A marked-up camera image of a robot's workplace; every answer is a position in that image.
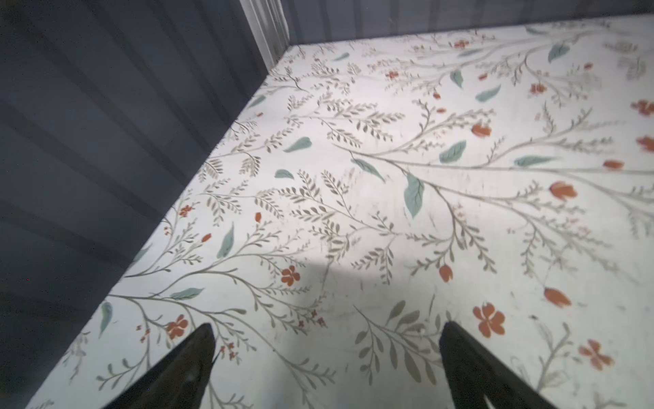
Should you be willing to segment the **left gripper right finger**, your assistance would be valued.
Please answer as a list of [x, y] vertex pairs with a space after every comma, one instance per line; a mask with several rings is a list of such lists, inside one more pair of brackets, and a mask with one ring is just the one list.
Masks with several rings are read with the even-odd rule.
[[458, 323], [444, 325], [439, 347], [454, 407], [555, 409]]

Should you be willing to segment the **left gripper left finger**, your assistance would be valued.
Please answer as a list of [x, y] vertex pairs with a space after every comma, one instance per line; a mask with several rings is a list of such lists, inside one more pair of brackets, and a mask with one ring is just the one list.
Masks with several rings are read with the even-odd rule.
[[107, 408], [199, 408], [211, 377], [215, 352], [213, 329], [205, 323], [108, 403]]

